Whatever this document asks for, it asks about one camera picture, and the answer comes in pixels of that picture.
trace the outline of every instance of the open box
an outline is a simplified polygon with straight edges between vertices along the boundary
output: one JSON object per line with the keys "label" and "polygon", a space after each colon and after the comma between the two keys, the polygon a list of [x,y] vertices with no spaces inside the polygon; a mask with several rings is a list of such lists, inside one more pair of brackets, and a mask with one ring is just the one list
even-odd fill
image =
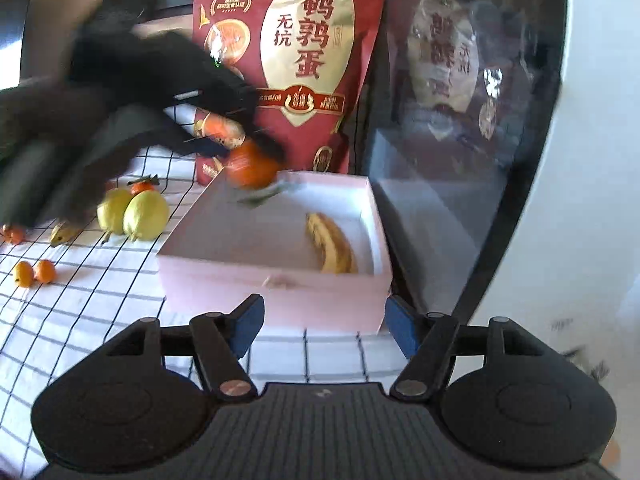
{"label": "open box", "polygon": [[[284,173],[286,191],[251,208],[226,179],[215,179],[158,253],[172,310],[228,313],[264,296],[265,325],[376,332],[384,317],[391,264],[366,177]],[[306,214],[329,215],[349,239],[357,274],[323,274],[305,230]]]}

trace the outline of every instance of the checkered tablecloth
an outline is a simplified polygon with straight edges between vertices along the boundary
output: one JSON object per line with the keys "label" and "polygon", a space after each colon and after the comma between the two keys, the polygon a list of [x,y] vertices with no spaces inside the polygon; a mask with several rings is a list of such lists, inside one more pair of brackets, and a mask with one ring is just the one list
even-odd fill
{"label": "checkered tablecloth", "polygon": [[[193,129],[193,107],[168,113]],[[30,411],[49,383],[141,317],[159,317],[163,326],[188,323],[190,316],[164,308],[156,253],[203,188],[194,182],[194,157],[180,158],[160,147],[140,153],[118,184],[146,174],[161,177],[159,189],[172,211],[165,232],[153,242],[111,237],[101,245],[93,219],[70,245],[49,246],[54,222],[34,229],[18,246],[0,245],[0,469],[30,478],[46,464]],[[43,258],[56,263],[57,280],[17,288],[14,265]],[[242,359],[259,390],[268,381],[379,381],[388,389],[405,364],[389,335],[270,327]],[[167,357],[166,367],[198,383],[191,358]]]}

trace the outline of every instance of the red snack bag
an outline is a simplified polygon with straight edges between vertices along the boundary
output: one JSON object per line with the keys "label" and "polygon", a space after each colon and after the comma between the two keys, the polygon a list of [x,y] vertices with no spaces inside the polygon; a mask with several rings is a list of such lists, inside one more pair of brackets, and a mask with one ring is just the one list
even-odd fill
{"label": "red snack bag", "polygon": [[[339,129],[362,90],[384,0],[193,3],[193,41],[259,89],[256,123],[287,146],[289,167],[346,173]],[[244,141],[237,124],[203,110],[195,130],[230,147]],[[221,168],[199,157],[198,182]]]}

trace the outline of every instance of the blurred black robot arm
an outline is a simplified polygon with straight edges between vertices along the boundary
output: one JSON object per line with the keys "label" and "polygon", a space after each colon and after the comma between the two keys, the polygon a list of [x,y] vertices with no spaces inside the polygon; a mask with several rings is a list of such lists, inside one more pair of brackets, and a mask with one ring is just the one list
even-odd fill
{"label": "blurred black robot arm", "polygon": [[0,91],[0,224],[81,219],[105,183],[147,146],[224,157],[164,109],[191,104],[237,121],[269,156],[283,147],[254,125],[257,92],[175,32],[132,32],[161,0],[103,0],[76,31],[65,75]]}

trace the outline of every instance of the round black disc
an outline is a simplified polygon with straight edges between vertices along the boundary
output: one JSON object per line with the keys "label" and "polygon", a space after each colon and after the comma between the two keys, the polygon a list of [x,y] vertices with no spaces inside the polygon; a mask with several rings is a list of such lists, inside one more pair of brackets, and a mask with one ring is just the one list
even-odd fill
{"label": "round black disc", "polygon": [[558,373],[547,364],[502,362],[458,379],[442,401],[451,433],[472,452],[517,468],[564,467],[597,454],[615,427],[613,401],[573,365]]}
{"label": "round black disc", "polygon": [[47,458],[85,472],[130,471],[162,462],[200,435],[207,402],[190,380],[158,368],[124,381],[63,376],[45,390],[31,423]]}

